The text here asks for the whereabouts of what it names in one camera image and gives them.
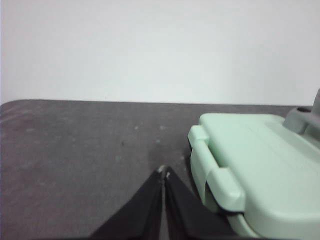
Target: gray handle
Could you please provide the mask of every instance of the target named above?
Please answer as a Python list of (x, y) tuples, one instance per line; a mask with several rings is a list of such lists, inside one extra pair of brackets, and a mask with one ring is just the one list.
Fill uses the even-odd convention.
[(315, 96), (312, 110), (303, 107), (292, 109), (283, 126), (297, 134), (303, 134), (308, 126), (320, 131), (320, 89)]

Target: case lid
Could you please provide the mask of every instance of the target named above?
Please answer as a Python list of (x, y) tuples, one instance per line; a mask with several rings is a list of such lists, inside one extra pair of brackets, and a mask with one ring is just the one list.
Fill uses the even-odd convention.
[(203, 114), (188, 135), (193, 178), (205, 204), (207, 184), (222, 208), (243, 212), (263, 237), (319, 239), (320, 134), (299, 135), (283, 122)]

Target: mint green case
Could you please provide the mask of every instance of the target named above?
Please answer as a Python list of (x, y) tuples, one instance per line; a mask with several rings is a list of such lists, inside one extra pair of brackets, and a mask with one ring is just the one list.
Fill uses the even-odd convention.
[[(302, 119), (308, 114), (318, 117), (302, 112)], [(216, 201), (236, 213), (228, 220), (239, 235), (318, 240), (319, 126), (308, 122), (302, 131), (284, 121), (272, 114), (203, 114), (188, 134), (192, 176), (205, 206), (215, 211)]]

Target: white wall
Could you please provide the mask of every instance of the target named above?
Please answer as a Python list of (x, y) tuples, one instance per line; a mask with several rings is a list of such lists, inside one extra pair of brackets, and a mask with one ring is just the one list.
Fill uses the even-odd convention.
[(2, 0), (1, 103), (311, 105), (320, 1)]

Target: table surface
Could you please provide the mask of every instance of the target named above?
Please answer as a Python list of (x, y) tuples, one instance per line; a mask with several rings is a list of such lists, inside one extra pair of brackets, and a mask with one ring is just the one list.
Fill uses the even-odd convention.
[[(1, 239), (85, 237), (160, 165), (191, 191), (187, 134), (207, 112), (293, 106), (18, 100), (1, 106)], [(161, 223), (160, 239), (168, 237)]]

